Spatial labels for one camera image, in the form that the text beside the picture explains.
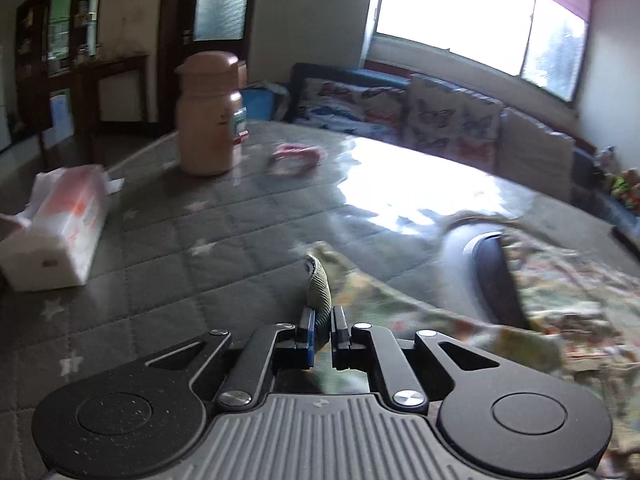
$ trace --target sofa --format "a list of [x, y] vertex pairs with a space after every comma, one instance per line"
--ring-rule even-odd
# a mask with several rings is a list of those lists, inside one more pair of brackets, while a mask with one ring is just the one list
[[594, 161], [565, 134], [450, 82], [309, 63], [292, 69], [286, 120], [474, 166], [600, 216]]

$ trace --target white wall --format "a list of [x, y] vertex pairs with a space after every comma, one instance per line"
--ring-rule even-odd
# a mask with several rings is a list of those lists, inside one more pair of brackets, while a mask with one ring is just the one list
[[577, 131], [574, 110], [519, 78], [426, 45], [375, 36], [368, 59], [424, 72], [490, 95], [566, 132]]
[[[14, 78], [15, 11], [25, 0], [0, 0], [0, 46], [4, 50], [2, 63], [4, 92], [8, 111], [16, 110]], [[151, 120], [157, 120], [156, 51], [158, 49], [158, 15], [160, 0], [101, 0], [99, 41], [111, 42], [123, 37], [135, 40], [151, 56], [148, 65], [148, 95]], [[122, 19], [127, 19], [124, 35]], [[101, 103], [105, 120], [139, 120], [140, 112], [135, 75], [121, 76], [120, 81], [106, 81], [101, 86]]]
[[256, 0], [248, 77], [286, 82], [297, 62], [357, 68], [370, 0]]
[[578, 96], [580, 132], [640, 167], [640, 0], [598, 0]]

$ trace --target pink thermos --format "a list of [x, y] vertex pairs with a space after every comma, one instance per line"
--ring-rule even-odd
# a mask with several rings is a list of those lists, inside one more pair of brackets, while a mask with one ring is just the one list
[[201, 176], [231, 170], [247, 135], [239, 92], [246, 85], [244, 62], [229, 52], [200, 52], [176, 73], [182, 82], [177, 106], [181, 168]]

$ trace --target gray quilted tablecloth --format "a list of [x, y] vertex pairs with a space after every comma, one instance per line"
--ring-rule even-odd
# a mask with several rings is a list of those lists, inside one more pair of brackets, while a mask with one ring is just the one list
[[[261, 325], [296, 322], [311, 242], [325, 240], [377, 279], [438, 304], [440, 239], [464, 210], [518, 218], [568, 246], [605, 228], [477, 170], [324, 130], [250, 123], [238, 168], [216, 178], [181, 173], [176, 140], [111, 171], [126, 184], [86, 286], [0, 299], [0, 479], [45, 472], [31, 415], [69, 381], [211, 328], [242, 341]], [[278, 174], [269, 154], [284, 141], [322, 146], [324, 164]]]

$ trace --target window frame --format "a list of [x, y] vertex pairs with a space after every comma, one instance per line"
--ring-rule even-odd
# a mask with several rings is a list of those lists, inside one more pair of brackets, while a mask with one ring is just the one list
[[409, 42], [411, 44], [414, 45], [420, 45], [421, 47], [427, 47], [427, 48], [432, 48], [438, 52], [443, 53], [444, 56], [453, 56], [453, 59], [455, 58], [460, 58], [460, 59], [464, 59], [467, 62], [472, 62], [475, 63], [477, 66], [482, 67], [485, 70], [490, 70], [490, 71], [495, 71], [500, 73], [501, 75], [507, 77], [507, 78], [513, 78], [513, 79], [517, 79], [520, 81], [523, 81], [525, 84], [527, 84], [528, 86], [530, 86], [531, 88], [536, 88], [538, 90], [543, 91], [546, 95], [551, 96], [553, 99], [557, 100], [558, 102], [562, 103], [563, 105], [567, 106], [568, 108], [571, 109], [575, 109], [576, 105], [577, 105], [577, 96], [580, 92], [580, 86], [582, 83], [582, 79], [584, 76], [584, 70], [585, 70], [585, 65], [586, 65], [586, 60], [587, 60], [587, 53], [588, 53], [588, 48], [590, 45], [590, 39], [591, 39], [591, 22], [593, 20], [593, 3], [594, 0], [591, 0], [591, 7], [590, 7], [590, 12], [589, 12], [589, 19], [585, 22], [585, 33], [584, 33], [584, 46], [582, 48], [582, 57], [580, 59], [580, 69], [578, 70], [578, 77], [576, 78], [575, 81], [575, 87], [574, 90], [572, 92], [571, 95], [571, 99], [569, 101], [561, 98], [560, 96], [554, 94], [553, 92], [547, 90], [546, 88], [543, 88], [542, 86], [538, 86], [535, 83], [529, 81], [528, 79], [525, 79], [523, 77], [523, 73], [524, 73], [524, 67], [525, 64], [527, 62], [527, 54], [529, 53], [529, 45], [531, 42], [531, 31], [533, 30], [533, 16], [536, 10], [536, 4], [537, 4], [538, 0], [534, 1], [534, 7], [531, 11], [531, 23], [529, 25], [529, 36], [527, 37], [527, 46], [525, 48], [524, 51], [524, 55], [522, 57], [522, 64], [520, 65], [520, 73], [518, 75], [511, 75], [507, 72], [503, 72], [502, 70], [499, 70], [497, 68], [494, 68], [490, 65], [481, 63], [479, 61], [476, 61], [475, 59], [471, 59], [469, 57], [465, 57], [465, 56], [461, 56], [460, 54], [456, 54], [455, 52], [450, 51], [448, 48], [440, 48], [437, 46], [433, 46], [427, 43], [420, 43], [419, 41], [414, 41], [414, 40], [408, 40], [407, 38], [401, 38], [399, 36], [392, 36], [389, 34], [384, 34], [382, 32], [378, 32], [378, 20], [380, 18], [380, 9], [382, 8], [382, 0], [378, 0], [378, 6], [376, 7], [376, 17], [375, 17], [375, 28], [373, 31], [373, 36], [379, 36], [381, 38], [393, 38], [394, 40], [399, 40], [402, 42]]

